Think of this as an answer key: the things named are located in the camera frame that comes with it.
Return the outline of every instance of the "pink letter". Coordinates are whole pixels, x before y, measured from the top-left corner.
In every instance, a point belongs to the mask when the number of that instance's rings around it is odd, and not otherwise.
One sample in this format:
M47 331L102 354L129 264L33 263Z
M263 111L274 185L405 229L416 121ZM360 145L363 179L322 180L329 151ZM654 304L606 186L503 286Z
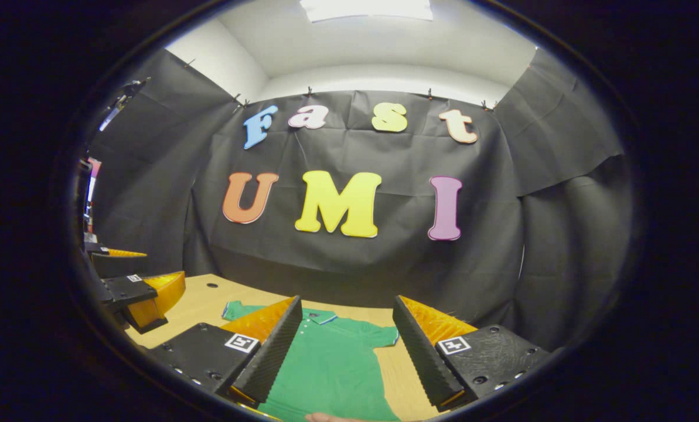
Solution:
M298 110L298 114L293 115L288 124L293 128L317 129L326 124L328 108L319 105L304 106Z
M456 240L461 230L456 226L456 200L461 189L461 180L447 176L430 179L435 188L435 224L427 231L432 240Z

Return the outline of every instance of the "shirt sleeve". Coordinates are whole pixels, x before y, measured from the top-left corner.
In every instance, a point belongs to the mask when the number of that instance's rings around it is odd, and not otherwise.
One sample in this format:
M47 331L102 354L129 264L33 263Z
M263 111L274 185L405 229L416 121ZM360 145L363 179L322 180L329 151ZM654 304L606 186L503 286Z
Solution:
M395 326L377 326L369 322L363 325L366 344L370 347L386 347L397 344L398 329Z
M234 321L261 308L263 308L263 305L243 305L240 300L233 300L232 302L227 302L224 312L221 313L221 318Z

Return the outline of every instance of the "finger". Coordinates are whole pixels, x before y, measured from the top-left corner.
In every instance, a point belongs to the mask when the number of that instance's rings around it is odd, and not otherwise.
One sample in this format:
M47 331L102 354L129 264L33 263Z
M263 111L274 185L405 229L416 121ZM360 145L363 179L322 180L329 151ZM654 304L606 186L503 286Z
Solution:
M320 413L320 411L311 413L306 417L310 417L310 422L340 422L339 420L336 420L336 417L331 416L330 414Z

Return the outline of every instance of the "yellow letter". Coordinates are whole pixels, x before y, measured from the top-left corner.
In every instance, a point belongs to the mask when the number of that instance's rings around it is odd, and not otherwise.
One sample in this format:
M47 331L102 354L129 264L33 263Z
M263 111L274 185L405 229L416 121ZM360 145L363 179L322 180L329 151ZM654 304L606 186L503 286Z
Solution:
M295 222L300 232L320 230L318 211L326 230L333 233L344 213L349 211L342 233L352 237L375 237L378 227L373 225L373 204L381 177L375 173L357 173L349 179L339 195L328 171L309 171L303 175L307 183L302 217Z
M373 108L373 128L379 131L400 132L406 129L406 109L401 104L381 103Z

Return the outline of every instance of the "letter m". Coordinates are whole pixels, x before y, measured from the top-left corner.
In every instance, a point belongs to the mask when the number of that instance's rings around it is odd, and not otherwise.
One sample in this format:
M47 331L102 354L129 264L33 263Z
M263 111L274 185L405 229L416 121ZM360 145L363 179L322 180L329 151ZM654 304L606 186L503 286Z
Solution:
M349 179L341 195L327 171L309 171L303 175L303 180L307 183L307 191L302 217L295 222L296 229L301 232L320 230L320 210L323 224L329 233L336 230L336 226L347 213L347 221L342 224L342 233L352 237L378 235L378 227L373 224L376 187L381 184L378 174L355 174Z

